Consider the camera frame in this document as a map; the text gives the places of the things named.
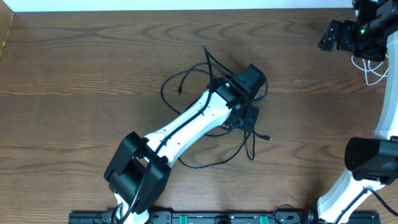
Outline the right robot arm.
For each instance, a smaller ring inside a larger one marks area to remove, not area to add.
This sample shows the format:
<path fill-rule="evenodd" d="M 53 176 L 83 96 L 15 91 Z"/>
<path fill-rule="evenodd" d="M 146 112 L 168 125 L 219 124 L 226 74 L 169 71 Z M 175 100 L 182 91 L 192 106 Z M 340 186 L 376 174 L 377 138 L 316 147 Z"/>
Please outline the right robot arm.
<path fill-rule="evenodd" d="M 357 0 L 353 9 L 356 20 L 330 21 L 318 48 L 387 62 L 380 117 L 371 138 L 348 141 L 343 173 L 317 199 L 314 209 L 307 210 L 302 223 L 377 223 L 377 214 L 355 211 L 370 195 L 397 180 L 397 0 Z"/>

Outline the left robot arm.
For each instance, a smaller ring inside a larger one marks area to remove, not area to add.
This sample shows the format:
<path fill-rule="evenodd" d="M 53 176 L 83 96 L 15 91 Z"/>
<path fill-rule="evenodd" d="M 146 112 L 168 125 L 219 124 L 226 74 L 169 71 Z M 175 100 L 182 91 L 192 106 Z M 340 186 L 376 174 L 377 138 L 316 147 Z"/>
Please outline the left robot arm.
<path fill-rule="evenodd" d="M 143 138 L 135 132 L 124 137 L 104 172 L 119 203 L 117 222 L 145 223 L 173 164 L 213 128 L 226 124 L 252 134 L 259 113 L 253 102 L 267 85 L 266 76 L 254 65 L 238 76 L 212 77 L 207 91 L 171 123 Z"/>

